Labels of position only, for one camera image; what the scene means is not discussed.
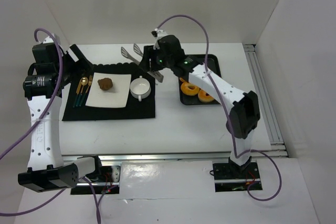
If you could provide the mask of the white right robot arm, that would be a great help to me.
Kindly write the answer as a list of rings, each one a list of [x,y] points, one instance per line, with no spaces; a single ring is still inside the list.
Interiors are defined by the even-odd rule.
[[[229,163],[240,171],[251,162],[252,135],[260,120],[258,96],[255,92],[242,91],[210,71],[207,61],[186,55],[174,35],[156,28],[151,32],[155,38],[152,46],[144,46],[140,69],[156,72],[170,69],[175,76],[204,90],[223,108],[227,117],[226,128],[232,135],[233,151]]]

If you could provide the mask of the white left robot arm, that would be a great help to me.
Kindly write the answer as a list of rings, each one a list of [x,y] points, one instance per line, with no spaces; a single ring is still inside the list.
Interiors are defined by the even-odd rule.
[[[63,50],[54,34],[32,48],[35,62],[23,83],[32,130],[27,171],[18,183],[38,193],[76,187],[78,180],[93,173],[93,157],[64,164],[59,143],[59,113],[63,88],[93,69],[77,45]]]

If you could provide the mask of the metal serving tongs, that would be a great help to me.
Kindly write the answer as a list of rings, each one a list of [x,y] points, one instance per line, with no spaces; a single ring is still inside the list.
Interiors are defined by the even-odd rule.
[[[144,53],[142,52],[142,50],[140,49],[140,47],[137,44],[133,44],[133,51],[142,58],[141,61],[135,59],[133,56],[131,56],[128,53],[128,51],[124,47],[121,47],[121,55],[123,57],[131,60],[142,71],[147,72],[150,76],[152,76],[154,79],[156,79],[159,83],[162,83],[163,80],[164,80],[164,76],[159,71],[154,71],[151,68],[151,60],[144,56]]]

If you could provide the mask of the dark brown bread roll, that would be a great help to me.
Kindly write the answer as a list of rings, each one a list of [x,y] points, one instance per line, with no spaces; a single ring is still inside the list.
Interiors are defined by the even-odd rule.
[[[99,88],[103,91],[108,91],[113,87],[113,81],[110,78],[102,78],[98,80]]]

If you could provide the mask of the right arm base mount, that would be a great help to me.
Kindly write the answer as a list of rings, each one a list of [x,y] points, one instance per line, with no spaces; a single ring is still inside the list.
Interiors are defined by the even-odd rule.
[[[213,163],[209,174],[214,178],[215,191],[246,191],[262,190],[259,168],[256,162],[251,162],[245,170],[238,171],[229,163]]]

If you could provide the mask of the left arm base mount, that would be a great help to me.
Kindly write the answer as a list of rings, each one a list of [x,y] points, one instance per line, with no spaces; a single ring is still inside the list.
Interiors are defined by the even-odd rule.
[[[86,176],[94,189],[96,195],[116,195],[120,192],[121,164],[102,164],[99,171]],[[81,180],[77,186],[70,191],[71,195],[92,195],[88,183]]]

